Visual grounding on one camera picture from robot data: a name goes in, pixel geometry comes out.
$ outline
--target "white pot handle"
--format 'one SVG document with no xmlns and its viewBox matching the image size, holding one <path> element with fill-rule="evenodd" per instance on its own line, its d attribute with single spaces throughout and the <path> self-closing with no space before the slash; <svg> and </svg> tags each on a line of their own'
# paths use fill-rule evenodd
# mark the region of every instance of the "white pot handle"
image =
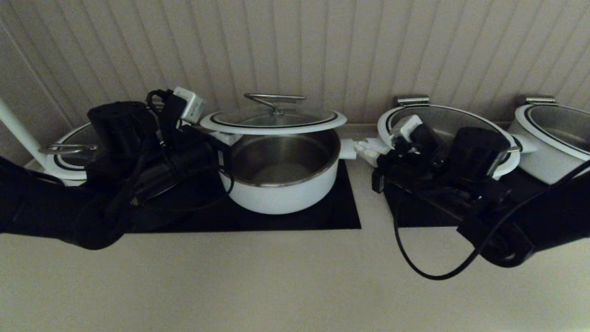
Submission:
<svg viewBox="0 0 590 332">
<path fill-rule="evenodd" d="M 520 153 L 522 153 L 522 154 L 533 153 L 539 149 L 530 138 L 523 136 L 523 135 L 519 135 L 519 134 L 511 134 L 511 135 L 520 144 L 520 146 L 522 148 Z"/>
<path fill-rule="evenodd" d="M 356 159 L 355 142 L 352 139 L 340 140 L 340 155 L 339 159 Z"/>
</svg>

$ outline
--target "beige countertop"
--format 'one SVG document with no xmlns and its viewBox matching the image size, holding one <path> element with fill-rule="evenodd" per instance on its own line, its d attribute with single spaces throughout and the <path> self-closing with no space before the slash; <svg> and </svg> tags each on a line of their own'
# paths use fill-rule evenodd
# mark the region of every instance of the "beige countertop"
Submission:
<svg viewBox="0 0 590 332">
<path fill-rule="evenodd" d="M 96 252 L 2 235 L 0 330 L 590 330 L 587 240 L 429 281 L 403 260 L 371 167 L 346 165 L 360 230 L 125 235 Z M 452 228 L 401 236 L 431 273 L 472 249 Z"/>
</svg>

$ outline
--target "white pole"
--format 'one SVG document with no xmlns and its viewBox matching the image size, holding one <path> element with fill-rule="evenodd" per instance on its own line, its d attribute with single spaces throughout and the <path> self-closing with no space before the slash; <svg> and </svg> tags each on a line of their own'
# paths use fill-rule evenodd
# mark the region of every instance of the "white pole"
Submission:
<svg viewBox="0 0 590 332">
<path fill-rule="evenodd" d="M 46 155 L 39 152 L 39 142 L 28 132 L 25 126 L 22 124 L 19 119 L 10 111 L 8 105 L 2 100 L 0 96 L 0 121 L 6 125 L 8 130 L 12 132 L 12 134 L 18 139 L 18 141 L 22 144 L 22 146 L 29 151 L 29 153 L 41 164 L 41 166 L 45 167 L 45 159 Z"/>
</svg>

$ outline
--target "beadboard wall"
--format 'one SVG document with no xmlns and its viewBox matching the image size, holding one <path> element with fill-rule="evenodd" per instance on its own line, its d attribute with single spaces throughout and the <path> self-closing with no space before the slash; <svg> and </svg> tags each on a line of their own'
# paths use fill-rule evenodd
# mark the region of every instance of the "beadboard wall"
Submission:
<svg viewBox="0 0 590 332">
<path fill-rule="evenodd" d="M 2 63 L 0 70 L 18 71 L 12 75 L 45 94 L 34 99 L 49 101 L 52 115 L 44 122 L 53 129 L 32 129 L 52 138 L 84 123 L 92 106 L 143 100 L 149 90 L 175 86 L 206 98 L 207 112 L 248 105 L 245 92 L 284 93 L 307 96 L 311 108 L 341 110 L 352 123 L 374 123 L 393 96 L 425 93 L 434 103 L 506 121 L 514 97 L 524 93 L 590 108 L 589 5 L 2 1 L 3 34 L 22 65 Z M 20 117 L 39 116 L 33 104 L 21 104 Z"/>
</svg>

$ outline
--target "pot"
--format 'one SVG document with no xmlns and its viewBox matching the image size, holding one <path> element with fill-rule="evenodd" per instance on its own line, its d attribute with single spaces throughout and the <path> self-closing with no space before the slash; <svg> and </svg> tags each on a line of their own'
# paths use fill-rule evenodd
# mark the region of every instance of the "pot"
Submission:
<svg viewBox="0 0 590 332">
<path fill-rule="evenodd" d="M 431 105 L 428 96 L 399 97 L 396 102 L 399 104 L 399 107 L 385 112 L 377 123 L 379 136 L 390 148 L 393 148 L 392 128 L 395 124 L 407 116 L 418 115 L 422 122 L 438 135 L 438 139 L 440 139 L 438 143 L 441 146 L 447 147 L 447 150 L 441 153 L 443 159 L 446 158 L 448 148 L 451 146 L 457 131 L 460 128 L 469 126 L 498 132 L 513 147 L 510 149 L 512 153 L 508 153 L 507 157 L 496 168 L 492 175 L 493 178 L 498 180 L 501 176 L 512 172 L 518 166 L 520 154 L 516 151 L 514 138 L 493 122 L 461 109 Z"/>
<path fill-rule="evenodd" d="M 286 214 L 320 201 L 336 180 L 338 159 L 356 158 L 352 140 L 341 141 L 334 130 L 346 122 L 339 112 L 282 109 L 267 100 L 303 100 L 302 96 L 246 94 L 268 106 L 239 113 L 218 112 L 201 125 L 228 139 L 235 182 L 230 198 L 264 214 Z M 228 190 L 229 176 L 220 173 Z"/>
<path fill-rule="evenodd" d="M 590 113 L 559 105 L 552 97 L 525 101 L 508 129 L 522 147 L 519 166 L 553 184 L 590 159 Z"/>
</svg>

